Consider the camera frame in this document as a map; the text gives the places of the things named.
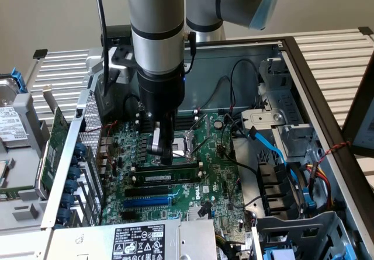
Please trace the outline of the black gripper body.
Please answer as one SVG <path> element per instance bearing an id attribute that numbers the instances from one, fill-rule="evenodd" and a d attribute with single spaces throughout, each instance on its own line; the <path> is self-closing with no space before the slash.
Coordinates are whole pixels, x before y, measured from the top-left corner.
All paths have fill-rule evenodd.
<path id="1" fill-rule="evenodd" d="M 166 74 L 151 74 L 137 71 L 140 99 L 153 121 L 161 122 L 171 118 L 185 96 L 185 72 L 176 67 Z"/>

